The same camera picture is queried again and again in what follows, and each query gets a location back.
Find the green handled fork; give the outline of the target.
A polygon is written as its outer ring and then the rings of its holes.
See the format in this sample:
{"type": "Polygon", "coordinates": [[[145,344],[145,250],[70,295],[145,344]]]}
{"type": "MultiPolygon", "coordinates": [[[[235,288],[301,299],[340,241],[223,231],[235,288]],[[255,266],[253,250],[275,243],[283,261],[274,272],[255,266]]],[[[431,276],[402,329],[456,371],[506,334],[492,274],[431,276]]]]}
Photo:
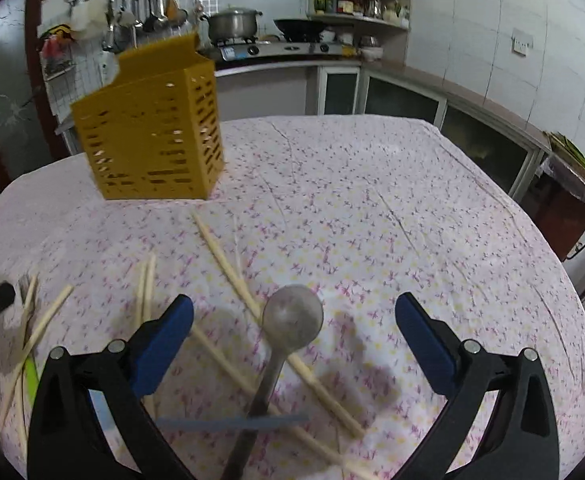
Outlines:
{"type": "MultiPolygon", "coordinates": [[[[35,307],[36,282],[35,276],[25,275],[18,281],[19,291],[22,299],[23,314],[20,325],[20,340],[25,346],[31,331],[32,316],[35,307]]],[[[33,405],[36,389],[38,388],[38,370],[32,356],[28,356],[23,367],[23,391],[26,394],[29,404],[33,405]]]]}

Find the bamboo chopstick diagonal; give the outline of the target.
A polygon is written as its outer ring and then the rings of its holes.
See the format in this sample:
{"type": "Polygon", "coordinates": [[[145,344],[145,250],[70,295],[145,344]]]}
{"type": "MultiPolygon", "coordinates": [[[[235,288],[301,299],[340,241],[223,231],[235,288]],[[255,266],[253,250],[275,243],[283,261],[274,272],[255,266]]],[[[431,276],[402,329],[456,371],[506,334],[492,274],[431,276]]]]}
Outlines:
{"type": "Polygon", "coordinates": [[[12,374],[10,375],[8,387],[2,400],[0,409],[0,429],[4,427],[8,411],[10,409],[10,406],[12,405],[12,398],[14,397],[18,377],[21,373],[21,370],[23,368],[24,363],[26,362],[28,355],[31,353],[33,348],[38,344],[38,341],[45,333],[48,324],[50,324],[50,321],[55,316],[57,311],[64,305],[67,298],[71,295],[71,292],[73,292],[73,289],[74,287],[72,285],[67,285],[61,291],[61,293],[57,296],[57,298],[52,303],[50,308],[45,312],[45,314],[41,318],[41,321],[38,323],[37,326],[35,326],[35,329],[32,332],[30,338],[28,339],[26,345],[21,350],[21,353],[17,360],[17,364],[15,368],[12,370],[12,374]]]}

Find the bamboo chopstick pair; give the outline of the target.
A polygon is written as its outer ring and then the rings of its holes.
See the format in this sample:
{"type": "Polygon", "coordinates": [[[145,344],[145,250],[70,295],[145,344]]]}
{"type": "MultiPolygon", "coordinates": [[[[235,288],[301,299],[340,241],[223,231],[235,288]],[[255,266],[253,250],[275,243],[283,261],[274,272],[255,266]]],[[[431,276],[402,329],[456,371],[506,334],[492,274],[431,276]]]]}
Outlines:
{"type": "Polygon", "coordinates": [[[147,262],[140,263],[140,276],[135,292],[135,311],[134,311],[134,327],[140,328],[144,322],[144,305],[145,305],[145,284],[147,274],[147,262]]]}
{"type": "MultiPolygon", "coordinates": [[[[142,304],[142,321],[144,323],[149,322],[151,320],[151,310],[152,310],[152,297],[154,296],[154,288],[155,288],[155,273],[156,273],[156,255],[151,254],[149,256],[147,266],[146,266],[146,275],[145,275],[145,284],[144,284],[144,294],[143,294],[143,304],[142,304]]],[[[152,419],[156,418],[156,407],[155,407],[155,400],[152,394],[149,396],[145,396],[143,398],[144,407],[146,411],[150,415],[152,419]]]]}

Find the long bamboo chopstick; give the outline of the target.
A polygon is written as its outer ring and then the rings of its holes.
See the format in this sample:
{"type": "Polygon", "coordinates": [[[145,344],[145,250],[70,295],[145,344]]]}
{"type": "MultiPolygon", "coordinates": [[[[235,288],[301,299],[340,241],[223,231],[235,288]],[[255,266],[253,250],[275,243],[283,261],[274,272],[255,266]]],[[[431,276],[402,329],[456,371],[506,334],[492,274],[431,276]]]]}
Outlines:
{"type": "MultiPolygon", "coordinates": [[[[201,220],[196,212],[193,212],[192,216],[198,226],[202,238],[207,243],[210,252],[212,252],[216,262],[219,263],[219,266],[228,278],[228,281],[230,281],[230,284],[234,287],[235,292],[237,292],[237,295],[242,298],[242,301],[251,312],[253,318],[264,327],[264,323],[261,321],[264,308],[261,307],[257,300],[252,297],[248,285],[242,276],[238,274],[230,264],[218,240],[210,232],[208,226],[201,220]]],[[[324,407],[327,408],[327,410],[335,416],[335,418],[338,419],[355,438],[364,437],[365,430],[363,426],[345,408],[343,408],[337,400],[335,400],[331,393],[313,374],[312,370],[306,366],[296,354],[292,353],[291,356],[288,356],[287,362],[303,382],[313,390],[317,399],[321,401],[321,404],[323,404],[324,407]]]]}

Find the metal spoon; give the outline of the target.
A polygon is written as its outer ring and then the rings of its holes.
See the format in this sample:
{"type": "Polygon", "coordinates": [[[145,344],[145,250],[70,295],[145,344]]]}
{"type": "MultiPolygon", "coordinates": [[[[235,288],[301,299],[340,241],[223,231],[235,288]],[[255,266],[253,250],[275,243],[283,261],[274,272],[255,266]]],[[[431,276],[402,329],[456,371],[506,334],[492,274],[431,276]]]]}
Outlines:
{"type": "Polygon", "coordinates": [[[279,288],[263,309],[262,327],[271,344],[257,393],[248,411],[248,420],[263,418],[288,356],[308,346],[321,331],[324,308],[315,292],[302,285],[279,288]]]}

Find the light blue plastic spatula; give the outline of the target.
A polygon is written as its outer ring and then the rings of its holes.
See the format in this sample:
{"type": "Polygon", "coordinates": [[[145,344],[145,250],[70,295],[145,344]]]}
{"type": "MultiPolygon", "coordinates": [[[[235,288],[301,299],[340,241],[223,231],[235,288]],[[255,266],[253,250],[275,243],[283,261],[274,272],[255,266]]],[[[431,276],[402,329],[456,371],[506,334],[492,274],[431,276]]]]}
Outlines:
{"type": "Polygon", "coordinates": [[[228,430],[271,431],[297,427],[308,421],[308,414],[234,417],[215,420],[160,417],[156,420],[156,425],[163,429],[181,430],[185,432],[222,432],[228,430]]]}

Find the kitchen counter cabinets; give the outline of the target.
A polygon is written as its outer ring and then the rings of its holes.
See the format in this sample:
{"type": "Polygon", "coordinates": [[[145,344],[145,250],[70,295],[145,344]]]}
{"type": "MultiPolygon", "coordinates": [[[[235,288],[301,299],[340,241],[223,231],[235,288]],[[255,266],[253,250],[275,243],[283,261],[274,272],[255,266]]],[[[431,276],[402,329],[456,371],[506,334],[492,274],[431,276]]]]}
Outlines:
{"type": "Polygon", "coordinates": [[[424,120],[460,148],[516,202],[549,151],[539,133],[425,75],[389,63],[261,58],[215,65],[224,120],[373,114],[424,120]]]}

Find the dark wooden glass door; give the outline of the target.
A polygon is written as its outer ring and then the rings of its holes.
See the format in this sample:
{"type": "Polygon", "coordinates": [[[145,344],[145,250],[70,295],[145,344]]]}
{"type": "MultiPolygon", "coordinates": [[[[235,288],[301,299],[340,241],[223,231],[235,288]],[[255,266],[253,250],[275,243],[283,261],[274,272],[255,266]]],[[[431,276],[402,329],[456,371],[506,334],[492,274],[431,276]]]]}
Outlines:
{"type": "Polygon", "coordinates": [[[40,57],[42,0],[0,0],[0,190],[69,156],[40,57]]]}

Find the yellow perforated utensil holder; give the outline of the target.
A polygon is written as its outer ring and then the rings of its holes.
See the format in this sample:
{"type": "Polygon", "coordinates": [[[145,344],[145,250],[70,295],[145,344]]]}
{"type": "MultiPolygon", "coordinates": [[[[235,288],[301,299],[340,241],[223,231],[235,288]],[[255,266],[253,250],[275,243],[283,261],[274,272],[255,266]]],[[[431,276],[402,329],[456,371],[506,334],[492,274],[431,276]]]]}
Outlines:
{"type": "Polygon", "coordinates": [[[71,106],[107,200],[206,200],[224,168],[214,63],[196,34],[119,55],[111,84],[71,106]]]}

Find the pink floral tablecloth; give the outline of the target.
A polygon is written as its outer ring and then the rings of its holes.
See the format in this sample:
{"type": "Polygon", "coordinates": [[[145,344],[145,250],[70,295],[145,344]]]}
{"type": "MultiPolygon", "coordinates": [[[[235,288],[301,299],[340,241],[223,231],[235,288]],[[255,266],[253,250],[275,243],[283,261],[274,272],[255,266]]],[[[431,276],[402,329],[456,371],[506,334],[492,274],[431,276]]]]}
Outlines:
{"type": "Polygon", "coordinates": [[[486,350],[539,352],[557,418],[560,471],[585,455],[585,312],[527,214],[437,128],[381,116],[225,122],[225,168],[208,200],[105,200],[84,156],[0,196],[0,283],[38,279],[35,348],[102,350],[134,330],[140,267],[157,261],[152,311],[179,294],[230,365],[255,382],[268,345],[200,235],[263,302],[302,284],[325,307],[301,360],[363,426],[353,438],[293,370],[274,400],[309,416],[318,442],[379,479],[402,467],[444,405],[394,321],[413,294],[486,350]]]}

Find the gas stove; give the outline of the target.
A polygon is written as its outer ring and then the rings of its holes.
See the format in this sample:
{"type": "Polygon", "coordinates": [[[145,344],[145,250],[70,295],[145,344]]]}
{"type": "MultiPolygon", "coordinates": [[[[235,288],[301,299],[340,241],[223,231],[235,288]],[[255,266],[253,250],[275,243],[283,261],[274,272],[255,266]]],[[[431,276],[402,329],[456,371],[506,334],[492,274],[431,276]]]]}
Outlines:
{"type": "Polygon", "coordinates": [[[256,41],[236,42],[210,47],[206,51],[216,62],[235,62],[256,58],[298,58],[299,56],[344,56],[341,44],[329,42],[256,41]]]}

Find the steel cooking pot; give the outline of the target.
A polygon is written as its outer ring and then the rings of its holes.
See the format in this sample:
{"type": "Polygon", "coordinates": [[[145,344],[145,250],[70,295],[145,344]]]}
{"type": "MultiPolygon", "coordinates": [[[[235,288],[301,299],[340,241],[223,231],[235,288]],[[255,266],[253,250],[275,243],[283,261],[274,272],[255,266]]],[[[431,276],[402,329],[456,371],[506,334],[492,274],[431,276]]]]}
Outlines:
{"type": "Polygon", "coordinates": [[[227,41],[251,41],[257,37],[258,17],[263,13],[248,8],[229,6],[218,13],[202,14],[200,19],[208,23],[208,37],[212,44],[227,41]]]}

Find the black wok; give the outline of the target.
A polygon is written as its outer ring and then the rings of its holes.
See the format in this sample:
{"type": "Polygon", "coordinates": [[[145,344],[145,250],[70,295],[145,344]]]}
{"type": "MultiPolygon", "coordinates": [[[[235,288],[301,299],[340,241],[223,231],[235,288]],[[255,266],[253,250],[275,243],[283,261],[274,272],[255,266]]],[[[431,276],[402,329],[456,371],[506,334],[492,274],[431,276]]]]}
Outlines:
{"type": "Polygon", "coordinates": [[[322,21],[302,20],[302,18],[279,18],[274,24],[288,42],[321,41],[321,33],[327,28],[322,21]]]}

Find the corner shelf with bottles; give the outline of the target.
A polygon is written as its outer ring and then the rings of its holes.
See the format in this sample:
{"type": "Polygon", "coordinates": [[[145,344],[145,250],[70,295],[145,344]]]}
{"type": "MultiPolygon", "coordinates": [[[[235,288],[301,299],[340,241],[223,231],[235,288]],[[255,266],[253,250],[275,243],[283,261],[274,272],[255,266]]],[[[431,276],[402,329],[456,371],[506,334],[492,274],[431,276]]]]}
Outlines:
{"type": "Polygon", "coordinates": [[[353,42],[378,40],[385,61],[403,63],[411,31],[413,0],[307,0],[306,16],[322,21],[353,42]]]}

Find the wall utensil rack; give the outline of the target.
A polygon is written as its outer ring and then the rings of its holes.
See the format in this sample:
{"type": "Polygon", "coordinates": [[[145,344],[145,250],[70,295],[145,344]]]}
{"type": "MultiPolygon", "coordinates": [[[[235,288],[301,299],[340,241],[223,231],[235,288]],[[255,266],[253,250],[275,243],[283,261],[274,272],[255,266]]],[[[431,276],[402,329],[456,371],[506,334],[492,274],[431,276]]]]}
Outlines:
{"type": "Polygon", "coordinates": [[[182,27],[188,12],[176,0],[68,0],[70,34],[98,38],[102,49],[120,53],[140,38],[182,27]]]}

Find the white wall socket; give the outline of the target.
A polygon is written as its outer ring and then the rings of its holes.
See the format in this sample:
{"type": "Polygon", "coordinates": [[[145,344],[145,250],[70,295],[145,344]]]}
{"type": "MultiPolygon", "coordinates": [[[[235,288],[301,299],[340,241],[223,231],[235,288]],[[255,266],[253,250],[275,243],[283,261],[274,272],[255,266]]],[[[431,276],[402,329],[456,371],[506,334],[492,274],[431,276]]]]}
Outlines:
{"type": "Polygon", "coordinates": [[[528,56],[533,49],[533,36],[523,30],[514,28],[510,36],[511,50],[519,56],[528,56]]]}

